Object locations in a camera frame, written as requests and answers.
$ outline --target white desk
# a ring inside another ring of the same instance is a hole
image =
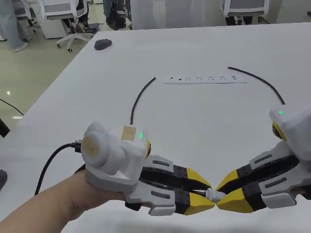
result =
[[[269,109],[279,100],[266,85],[164,85],[171,74],[249,70],[269,82],[288,104],[310,102],[311,24],[256,25],[97,33],[58,79],[0,142],[0,167],[9,179],[0,191],[0,219],[30,198],[47,158],[60,145],[80,139],[93,120],[134,122],[150,131],[152,153],[198,171],[213,187],[231,170],[275,146]],[[96,40],[113,45],[95,51]],[[43,181],[45,189],[72,174],[82,158],[61,152]],[[193,216],[150,217],[111,201],[70,223],[65,233],[299,233],[310,232],[311,202],[253,214],[217,208]]]

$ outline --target floor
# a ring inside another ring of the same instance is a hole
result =
[[[111,30],[104,24],[101,4],[90,6],[89,22],[101,23],[101,31]],[[0,99],[23,113],[36,102],[86,42],[75,41],[73,52],[69,53],[66,48],[57,49],[56,39],[45,39],[43,33],[38,31],[29,44],[29,48],[22,52],[13,52],[8,49],[6,41],[0,41]],[[21,115],[0,101],[0,118],[12,128]]]

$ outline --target human hand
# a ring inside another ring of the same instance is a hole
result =
[[[98,207],[109,200],[125,200],[123,193],[99,190],[86,182],[80,171],[54,186],[66,197],[69,221],[77,219],[84,211]]]

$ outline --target chair base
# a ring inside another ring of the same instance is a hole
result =
[[[57,44],[58,47],[60,47],[60,43],[68,41],[67,50],[71,51],[71,45],[72,45],[72,43],[73,43],[73,41],[75,39],[83,40],[83,41],[86,41],[86,42],[90,41],[90,39],[85,38],[84,35],[86,35],[86,34],[85,33],[70,34],[70,35],[67,35],[64,38],[58,40],[56,42],[56,44]]]

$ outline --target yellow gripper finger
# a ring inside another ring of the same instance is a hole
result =
[[[193,215],[205,210],[209,210],[215,206],[215,203],[195,193],[190,193],[187,200],[188,208],[183,215]]]
[[[191,168],[187,168],[187,177],[189,180],[197,181],[198,183],[203,183],[206,186],[211,187],[209,182],[207,182],[202,176]]]
[[[219,209],[252,213],[266,208],[261,198],[259,183],[247,179],[246,168],[247,166],[244,166],[230,172],[217,187],[217,191],[226,193],[226,196],[217,203]]]

